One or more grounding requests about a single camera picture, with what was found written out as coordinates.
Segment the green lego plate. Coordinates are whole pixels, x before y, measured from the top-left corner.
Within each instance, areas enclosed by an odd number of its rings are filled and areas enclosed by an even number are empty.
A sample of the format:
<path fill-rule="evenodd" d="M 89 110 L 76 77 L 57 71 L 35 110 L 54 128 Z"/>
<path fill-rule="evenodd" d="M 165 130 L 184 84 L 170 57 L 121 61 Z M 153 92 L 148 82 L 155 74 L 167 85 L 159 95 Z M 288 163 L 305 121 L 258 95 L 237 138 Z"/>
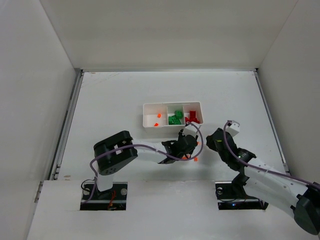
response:
<path fill-rule="evenodd" d="M 180 119 L 176 115 L 172 115 L 168 117 L 169 125 L 181 125 Z"/>

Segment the red rounded lego brick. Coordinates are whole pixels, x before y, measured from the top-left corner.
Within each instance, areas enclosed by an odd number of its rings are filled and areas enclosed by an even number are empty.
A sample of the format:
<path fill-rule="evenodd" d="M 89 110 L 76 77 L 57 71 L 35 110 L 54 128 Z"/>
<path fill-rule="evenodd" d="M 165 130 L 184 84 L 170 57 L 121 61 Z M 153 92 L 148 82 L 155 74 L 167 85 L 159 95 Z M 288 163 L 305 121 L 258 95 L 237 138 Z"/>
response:
<path fill-rule="evenodd" d="M 197 118 L 188 118 L 188 117 L 185 117 L 185 123 L 197 123 L 197 124 L 200 124 L 200 121 L 197 119 Z"/>

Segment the green lego brick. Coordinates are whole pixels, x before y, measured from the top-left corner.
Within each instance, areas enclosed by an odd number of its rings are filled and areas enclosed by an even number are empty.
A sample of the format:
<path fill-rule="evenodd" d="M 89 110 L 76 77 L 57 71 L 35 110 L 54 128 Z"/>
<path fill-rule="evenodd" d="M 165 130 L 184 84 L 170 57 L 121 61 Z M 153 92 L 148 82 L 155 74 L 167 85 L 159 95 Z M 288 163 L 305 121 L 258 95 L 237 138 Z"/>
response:
<path fill-rule="evenodd" d="M 180 110 L 175 110 L 174 115 L 176 116 L 177 119 L 182 119 L 184 117 L 184 113 Z"/>

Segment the white three-compartment container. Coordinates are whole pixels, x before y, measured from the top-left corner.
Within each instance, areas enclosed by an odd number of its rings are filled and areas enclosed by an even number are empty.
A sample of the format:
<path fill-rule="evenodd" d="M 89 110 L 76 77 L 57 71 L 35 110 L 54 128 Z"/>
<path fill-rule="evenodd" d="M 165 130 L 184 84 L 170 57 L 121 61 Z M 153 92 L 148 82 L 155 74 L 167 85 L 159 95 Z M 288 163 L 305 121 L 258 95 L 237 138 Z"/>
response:
<path fill-rule="evenodd" d="M 180 119 L 181 125 L 169 125 L 168 117 L 174 116 L 176 110 L 184 114 L 184 117 Z M 189 118 L 190 111 L 196 111 L 196 118 L 202 125 L 204 120 L 201 104 L 198 101 L 145 103 L 142 107 L 142 126 L 147 133 L 176 133 L 186 125 L 185 117 Z"/>

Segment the red lego brick pile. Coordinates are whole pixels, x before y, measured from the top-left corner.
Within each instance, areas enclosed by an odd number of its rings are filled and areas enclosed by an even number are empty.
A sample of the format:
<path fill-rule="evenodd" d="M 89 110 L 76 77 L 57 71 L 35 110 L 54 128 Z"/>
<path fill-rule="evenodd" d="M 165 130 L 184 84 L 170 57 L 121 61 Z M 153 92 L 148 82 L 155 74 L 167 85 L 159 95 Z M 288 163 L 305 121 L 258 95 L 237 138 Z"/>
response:
<path fill-rule="evenodd" d="M 197 112 L 195 110 L 189 111 L 189 118 L 190 119 L 196 119 L 197 118 Z"/>

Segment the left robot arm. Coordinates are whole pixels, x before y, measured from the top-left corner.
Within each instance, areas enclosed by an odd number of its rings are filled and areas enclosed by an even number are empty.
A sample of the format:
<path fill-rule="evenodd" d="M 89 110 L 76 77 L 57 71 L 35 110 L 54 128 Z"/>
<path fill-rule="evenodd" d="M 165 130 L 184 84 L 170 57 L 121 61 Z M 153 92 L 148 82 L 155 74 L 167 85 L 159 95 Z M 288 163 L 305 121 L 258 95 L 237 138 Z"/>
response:
<path fill-rule="evenodd" d="M 96 189 L 105 192 L 113 187 L 113 174 L 133 160 L 168 165 L 193 157 L 198 146 L 197 131 L 181 129 L 177 139 L 162 142 L 145 142 L 133 139 L 130 132 L 123 130 L 93 146 L 97 164 Z"/>

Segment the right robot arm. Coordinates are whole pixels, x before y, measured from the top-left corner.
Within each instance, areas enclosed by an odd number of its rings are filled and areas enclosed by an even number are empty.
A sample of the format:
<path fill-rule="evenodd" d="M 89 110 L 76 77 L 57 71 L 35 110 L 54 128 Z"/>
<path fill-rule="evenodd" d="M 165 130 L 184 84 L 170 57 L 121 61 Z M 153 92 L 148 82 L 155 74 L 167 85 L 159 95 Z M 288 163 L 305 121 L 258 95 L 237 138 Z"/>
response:
<path fill-rule="evenodd" d="M 311 235 L 320 233 L 320 185 L 276 171 L 257 156 L 235 144 L 218 128 L 206 137 L 206 145 L 238 175 L 232 180 L 238 196 L 260 199 L 285 212 Z"/>

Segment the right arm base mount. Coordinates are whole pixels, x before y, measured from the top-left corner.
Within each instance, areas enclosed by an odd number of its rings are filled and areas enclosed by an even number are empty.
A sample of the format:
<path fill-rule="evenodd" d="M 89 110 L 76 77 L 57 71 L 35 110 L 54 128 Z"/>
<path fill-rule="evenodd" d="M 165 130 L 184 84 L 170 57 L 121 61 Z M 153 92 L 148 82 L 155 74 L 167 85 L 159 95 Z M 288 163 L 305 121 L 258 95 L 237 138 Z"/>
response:
<path fill-rule="evenodd" d="M 215 196 L 219 210 L 266 210 L 267 202 L 247 195 L 244 186 L 249 178 L 239 173 L 232 181 L 216 181 Z"/>

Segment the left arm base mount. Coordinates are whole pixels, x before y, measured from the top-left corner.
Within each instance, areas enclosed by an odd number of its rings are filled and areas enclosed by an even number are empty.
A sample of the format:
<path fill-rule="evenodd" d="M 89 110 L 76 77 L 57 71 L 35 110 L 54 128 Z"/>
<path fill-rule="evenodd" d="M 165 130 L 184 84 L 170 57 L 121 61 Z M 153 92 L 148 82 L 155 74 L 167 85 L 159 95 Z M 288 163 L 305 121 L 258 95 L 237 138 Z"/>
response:
<path fill-rule="evenodd" d="M 81 211 L 125 211 L 127 208 L 127 182 L 115 182 L 111 189 L 94 192 L 94 181 L 87 179 L 81 184 Z"/>

